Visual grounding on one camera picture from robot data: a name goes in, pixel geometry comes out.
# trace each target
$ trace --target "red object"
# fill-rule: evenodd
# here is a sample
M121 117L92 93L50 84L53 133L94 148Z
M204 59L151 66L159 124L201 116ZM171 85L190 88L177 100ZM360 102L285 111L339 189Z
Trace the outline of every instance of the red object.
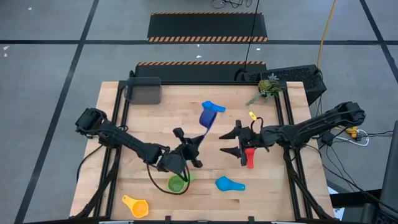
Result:
M245 149L244 153L246 154L246 158L248 159L248 169L253 169L254 148Z

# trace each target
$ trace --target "yellow cable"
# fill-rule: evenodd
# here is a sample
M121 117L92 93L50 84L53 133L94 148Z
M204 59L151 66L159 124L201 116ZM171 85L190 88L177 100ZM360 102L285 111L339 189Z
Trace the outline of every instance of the yellow cable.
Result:
M321 44L319 46L319 52L318 52L318 61L317 61L317 68L320 69L320 62L321 62L321 55L322 55L322 48L323 48L323 41L325 40L326 34L328 33L329 29L329 22L331 20L331 17L335 11L335 6L336 6L337 0L333 1L333 5L331 6L330 13L329 13L329 18L328 21L326 22L325 30L323 31L322 39L321 39ZM318 100L315 102L315 105L317 106L317 110L319 114L322 114L321 111L319 111L319 102Z

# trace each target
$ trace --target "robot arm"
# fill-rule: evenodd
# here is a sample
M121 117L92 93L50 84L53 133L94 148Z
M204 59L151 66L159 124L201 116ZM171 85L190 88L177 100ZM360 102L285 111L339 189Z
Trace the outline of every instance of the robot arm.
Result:
M277 143L282 147L301 148L309 142L312 136L322 134L337 126L347 128L359 126L364 119L365 112L357 103L346 102L320 116L295 125L262 127L261 123L259 134L255 133L252 127L242 128L241 121L237 120L235 128L230 133L221 136L220 139L238 137L239 146L220 150L241 158L242 166L246 166L249 162L249 168L252 168L252 156L257 147L264 147L268 150L269 146Z
M184 138L184 132L181 128L173 130L174 135L181 140L181 144L171 151L168 146L142 142L131 136L123 128L108 121L105 112L95 108L87 108L75 124L76 132L88 138L99 136L99 143L106 147L126 146L136 152L144 163L155 167L158 171L173 172L185 181L188 181L184 172L186 160L190 160L194 167L202 167L202 163L197 160L197 156L203 136L192 139Z

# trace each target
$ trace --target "floor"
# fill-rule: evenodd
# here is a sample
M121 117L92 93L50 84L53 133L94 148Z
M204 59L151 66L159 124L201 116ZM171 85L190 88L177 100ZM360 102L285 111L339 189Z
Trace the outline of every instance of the floor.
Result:
M332 2L260 0L270 41L253 45L249 60L264 60L268 68L316 63ZM254 11L255 5L220 10ZM342 101L358 102L367 114L361 129L369 133L392 130L398 119L397 7L395 0L338 1L323 48L321 70L328 88L323 110ZM86 144L74 132L74 122L86 107L95 106L101 82L126 79L138 62L244 60L246 44L140 41L146 39L150 13L168 11L216 9L210 0L0 1L3 223L68 217ZM136 41L107 45L90 40ZM310 108L315 115L314 105ZM378 189L389 141L371 138L367 147L343 142L334 148L360 187ZM324 164L334 168L321 151ZM326 176L350 190L339 178Z

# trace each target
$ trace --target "white cable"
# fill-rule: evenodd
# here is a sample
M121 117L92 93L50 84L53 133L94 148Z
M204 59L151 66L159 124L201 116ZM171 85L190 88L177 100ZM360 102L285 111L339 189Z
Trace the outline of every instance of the white cable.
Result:
M368 134L366 133L366 131L364 131L364 130L362 130L362 129L359 129L359 130L357 130L356 131L358 134L360 134L360 132L362 132L362 133L364 133L365 135L364 136L366 136L366 143L365 144L360 144L360 143L357 143L357 142L354 142L354 141L352 141L352 140L349 140L349 139L346 139L346 138L343 138L343 137L339 137L339 136L336 136L335 138L337 138L337 139L341 139L341 140L344 140L344 141L348 141L348 142L351 142L351 143L353 143L353 144L355 144L355 145L357 145L357 146L367 146L368 144L369 144L369 137L368 137Z

